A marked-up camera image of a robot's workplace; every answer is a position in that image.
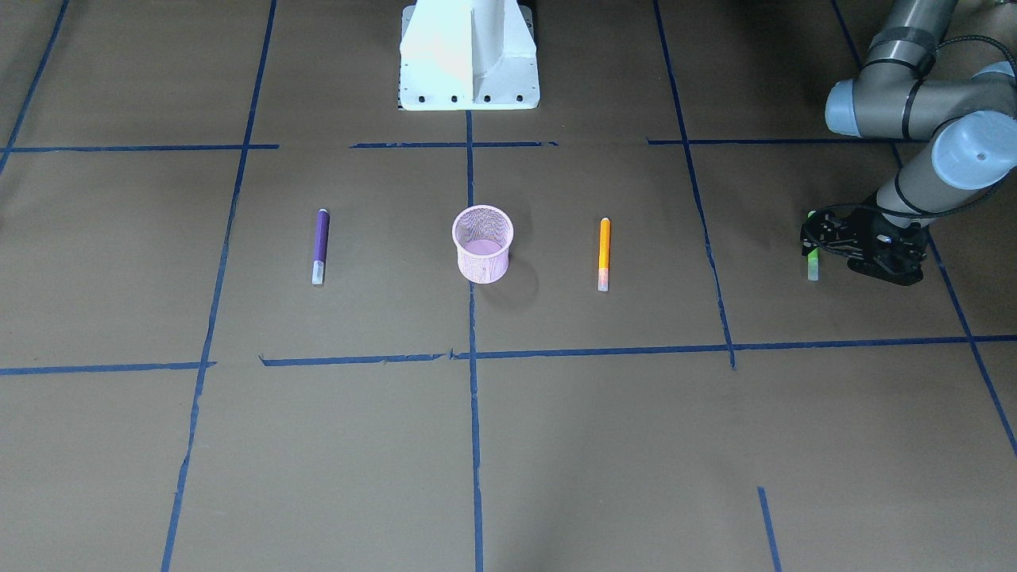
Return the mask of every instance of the brown paper floor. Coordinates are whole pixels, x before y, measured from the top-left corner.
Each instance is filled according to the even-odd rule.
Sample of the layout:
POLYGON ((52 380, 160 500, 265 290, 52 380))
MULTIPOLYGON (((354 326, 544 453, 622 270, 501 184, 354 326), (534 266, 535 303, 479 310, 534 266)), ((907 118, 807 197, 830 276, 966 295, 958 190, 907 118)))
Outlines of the brown paper floor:
POLYGON ((0 3, 0 569, 1017 570, 1017 177, 916 286, 798 251, 921 149, 824 122, 889 2, 541 0, 472 113, 408 3, 0 3))

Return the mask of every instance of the blue tape line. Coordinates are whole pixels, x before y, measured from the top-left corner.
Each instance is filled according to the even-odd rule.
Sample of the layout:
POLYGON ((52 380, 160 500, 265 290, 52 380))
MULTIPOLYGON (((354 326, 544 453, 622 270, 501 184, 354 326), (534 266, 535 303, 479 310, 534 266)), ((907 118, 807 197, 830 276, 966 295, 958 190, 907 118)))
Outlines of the blue tape line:
POLYGON ((929 238, 929 245, 932 247, 933 256, 936 259, 936 265, 940 268, 940 274, 943 275, 943 281, 947 285, 947 291, 950 292, 950 300, 953 302, 954 309, 957 310, 957 318, 960 319, 960 325, 964 328, 964 335, 967 336, 967 340, 971 346, 971 353, 974 355, 974 361, 978 364, 978 371, 981 374, 981 380, 985 383, 985 389, 989 390, 989 396, 993 400, 993 405, 996 407, 996 414, 1000 417, 1000 422, 1003 423, 1003 431, 1007 434, 1007 440, 1010 441, 1010 448, 1014 452, 1014 456, 1017 456, 1017 439, 1014 438, 1013 427, 1010 426, 1010 420, 1007 418, 1007 413, 1003 409, 1003 403, 1000 402, 1000 396, 996 393, 996 386, 993 385, 993 380, 989 376, 989 368, 985 367, 985 362, 981 358, 981 352, 978 351, 978 344, 975 341, 974 336, 971 335, 971 328, 968 326, 967 318, 964 317, 964 310, 960 306, 960 300, 957 298, 957 292, 954 291, 953 284, 950 282, 950 275, 947 274, 947 267, 943 264, 943 259, 940 256, 940 249, 936 246, 936 241, 933 240, 932 236, 929 238))
POLYGON ((365 142, 350 146, 350 149, 448 149, 463 148, 465 142, 365 142))
POLYGON ((766 524, 766 536, 770 541, 770 557, 773 559, 774 572, 782 572, 780 566, 780 552, 777 550, 777 535, 773 532, 773 520, 770 518, 770 503, 766 499, 766 489, 756 488, 760 496, 760 508, 763 510, 763 522, 766 524))
POLYGON ((473 112, 469 110, 466 112, 466 204, 473 207, 473 112))
POLYGON ((840 6, 837 5, 837 0, 830 0, 830 4, 833 6, 834 14, 837 15, 837 21, 840 22, 840 30, 844 33, 844 39, 847 40, 847 46, 851 50, 851 57, 854 58, 854 65, 861 67, 861 56, 858 55, 858 50, 854 47, 854 41, 851 40, 851 33, 847 30, 847 22, 844 21, 844 14, 840 12, 840 6))
MULTIPOLYGON (((847 28, 847 24, 844 21, 843 14, 841 14, 837 0, 830 0, 830 3, 833 6, 834 12, 837 14, 837 20, 840 22, 841 31, 844 33, 844 39, 847 40, 847 45, 851 50, 851 57, 854 58, 855 65, 860 68, 861 57, 858 55, 858 51, 854 47, 854 41, 851 39, 851 33, 847 28)), ((904 162, 900 157, 897 146, 891 145, 890 149, 893 152, 894 159, 897 161, 897 168, 903 168, 904 162)), ((971 346, 971 354, 974 356, 974 361, 978 365, 978 373, 981 374, 981 379, 985 384, 985 389, 989 390, 989 396, 993 400, 993 406, 996 407, 996 414, 1000 417, 1000 422, 1003 424, 1003 431, 1006 433, 1007 440, 1010 442, 1010 448, 1013 450, 1014 456, 1017 456, 1017 439, 1014 437, 1013 427, 1010 425, 1010 420, 1007 418, 1006 410, 1003 409, 1003 404, 1000 402, 999 394, 996 392, 996 386, 993 384, 993 380, 989 375, 989 368, 985 367, 985 362, 981 358, 981 352, 978 351, 978 342, 981 340, 1010 341, 1010 337, 983 336, 976 338, 971 334, 971 328, 968 325, 967 318, 964 316, 964 310, 960 305, 960 299, 957 297, 957 292, 954 290, 953 283, 950 281, 950 275, 947 273, 947 267, 943 264, 943 258, 940 256, 940 250, 936 246, 936 241, 933 240, 932 236, 930 236, 929 245, 933 250, 933 256, 936 260, 936 265, 940 269, 940 275, 943 277, 943 282, 946 284, 947 292, 950 294, 950 301, 953 303, 954 310, 957 312, 957 318, 960 320, 961 328, 964 330, 965 340, 971 346)))
POLYGON ((481 351, 477 359, 512 359, 519 357, 577 357, 590 355, 651 355, 657 353, 703 353, 727 351, 723 344, 696 346, 651 346, 625 348, 587 348, 587 349, 533 349, 521 351, 481 351))
POLYGON ((734 344, 737 351, 758 351, 773 349, 824 349, 848 347, 920 346, 935 344, 963 344, 967 338, 947 336, 941 338, 889 338, 873 340, 830 340, 815 342, 769 342, 759 344, 734 344))
POLYGON ((69 3, 70 0, 64 0, 63 4, 60 5, 60 13, 57 14, 57 21, 53 24, 50 42, 46 45, 43 58, 39 61, 39 67, 36 68, 36 75, 32 78, 32 85, 28 88, 28 93, 24 96, 24 102, 21 103, 21 110, 17 114, 17 121, 14 122, 14 128, 11 129, 10 137, 7 139, 7 147, 4 148, 3 156, 0 157, 0 174, 3 173, 4 168, 7 166, 7 159, 10 158, 10 152, 14 149, 14 141, 17 140, 17 134, 21 131, 21 126, 24 125, 28 106, 32 104, 32 98, 36 95, 36 89, 39 88, 39 80, 43 77, 43 70, 46 69, 46 63, 50 61, 50 54, 53 53, 53 46, 57 43, 57 36, 60 35, 60 27, 63 25, 64 14, 67 13, 67 4, 69 3))
MULTIPOLYGON (((210 361, 207 366, 215 365, 210 361)), ((41 367, 0 367, 0 376, 47 376, 52 374, 109 374, 115 371, 152 371, 154 369, 197 369, 198 361, 171 363, 111 363, 105 365, 46 365, 41 367)))
POLYGON ((513 147, 544 147, 544 144, 540 141, 480 141, 474 142, 474 148, 485 147, 485 148, 513 148, 513 147))
MULTIPOLYGON (((555 141, 549 141, 547 145, 557 147, 558 144, 555 141)), ((469 148, 473 146, 474 148, 516 148, 516 147, 544 147, 541 141, 420 141, 420 142, 362 142, 350 146, 350 149, 462 149, 469 148)))
POLYGON ((992 342, 1017 342, 1017 335, 974 336, 974 341, 979 344, 992 342))
MULTIPOLYGON (((996 336, 974 336, 977 342, 1017 342, 1017 334, 996 336)), ((767 351, 786 349, 828 349, 852 347, 893 347, 921 346, 938 344, 966 344, 968 339, 963 336, 944 336, 936 338, 883 338, 870 340, 819 340, 804 342, 763 342, 732 344, 734 351, 767 351)), ((296 359, 264 359, 261 363, 267 367, 290 365, 335 365, 346 363, 382 363, 385 361, 433 361, 442 357, 448 359, 516 359, 527 357, 582 357, 594 355, 652 355, 669 353, 708 353, 727 351, 726 344, 702 344, 685 346, 641 346, 616 348, 571 348, 571 349, 530 349, 506 351, 478 351, 475 354, 464 351, 455 353, 420 353, 407 355, 368 355, 350 357, 308 357, 296 359)))
POLYGON ((477 401, 477 298, 470 283, 470 411, 473 417, 473 534, 476 572, 484 572, 484 511, 480 496, 480 407, 477 401))
MULTIPOLYGON (((685 141, 682 139, 647 139, 647 145, 649 146, 679 146, 684 145, 685 141)), ((691 146, 720 146, 720 145, 885 145, 890 142, 890 139, 874 139, 874 138, 802 138, 802 139, 791 139, 791 138, 773 138, 773 139, 690 139, 689 145, 691 146)))
POLYGON ((689 166, 689 178, 693 184, 693 197, 696 199, 696 209, 699 211, 700 223, 703 225, 703 241, 706 245, 706 256, 710 262, 710 270, 713 272, 713 282, 717 288, 717 309, 720 312, 720 322, 724 328, 724 340, 727 342, 728 358, 731 361, 731 368, 737 369, 734 359, 734 347, 731 342, 731 331, 727 324, 727 311, 724 309, 724 296, 720 289, 720 276, 717 274, 717 263, 713 258, 713 246, 710 243, 710 231, 706 224, 706 213, 703 211, 703 201, 700 196, 699 182, 696 178, 696 165, 693 162, 692 147, 689 145, 689 132, 685 130, 685 119, 681 113, 681 100, 678 98, 678 84, 674 79, 674 66, 671 64, 671 52, 667 47, 667 37, 664 34, 664 19, 660 15, 660 2, 653 0, 653 11, 657 16, 657 32, 660 34, 660 47, 664 52, 664 63, 667 66, 667 77, 671 83, 671 97, 674 99, 674 113, 678 119, 678 130, 681 132, 681 140, 685 141, 682 148, 685 152, 685 163, 689 166))
POLYGON ((204 345, 201 348, 201 364, 197 370, 197 380, 194 384, 194 398, 191 402, 190 427, 187 436, 187 452, 184 460, 180 464, 180 473, 177 476, 177 491, 173 499, 173 511, 170 514, 170 527, 166 533, 166 549, 163 552, 162 572, 169 572, 170 561, 173 557, 173 546, 176 542, 177 524, 180 521, 180 507, 183 504, 184 490, 187 483, 187 471, 190 468, 190 456, 194 448, 194 433, 197 428, 198 400, 204 389, 205 371, 207 370, 208 356, 212 353, 212 339, 216 332, 216 318, 219 313, 219 300, 223 293, 223 281, 226 276, 226 263, 230 253, 230 234, 233 230, 233 220, 237 214, 237 201, 240 197, 240 187, 244 180, 244 169, 247 166, 247 152, 250 149, 251 133, 254 130, 254 117, 257 111, 258 96, 261 91, 261 80, 264 77, 265 61, 268 58, 268 44, 272 40, 273 22, 276 19, 276 3, 272 0, 268 10, 268 22, 265 25, 264 41, 261 45, 261 59, 258 63, 257 77, 254 80, 254 93, 251 96, 250 113, 247 115, 247 129, 244 132, 244 145, 240 152, 240 164, 237 166, 237 179, 233 185, 233 199, 230 203, 230 215, 226 222, 226 233, 223 238, 223 249, 219 259, 219 272, 216 275, 216 289, 212 297, 212 308, 208 310, 208 332, 204 338, 204 345))
MULTIPOLYGON (((56 153, 71 151, 78 153, 130 153, 154 151, 241 151, 243 145, 147 145, 113 147, 16 147, 11 153, 56 153)), ((250 150, 277 150, 279 145, 249 145, 250 150)))
POLYGON ((349 363, 400 363, 406 361, 436 361, 451 358, 450 353, 411 353, 406 355, 359 355, 351 357, 305 357, 296 359, 265 359, 258 356, 265 367, 290 367, 294 365, 343 365, 349 363))

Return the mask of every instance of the mesh cup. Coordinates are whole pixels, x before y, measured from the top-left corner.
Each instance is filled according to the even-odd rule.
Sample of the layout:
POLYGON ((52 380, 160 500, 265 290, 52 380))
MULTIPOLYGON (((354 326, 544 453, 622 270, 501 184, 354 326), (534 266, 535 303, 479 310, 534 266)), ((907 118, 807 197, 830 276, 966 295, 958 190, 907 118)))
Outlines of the mesh cup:
POLYGON ((514 233, 512 220, 500 209, 477 205, 460 213, 452 224, 459 271, 476 284, 490 284, 504 276, 514 233))

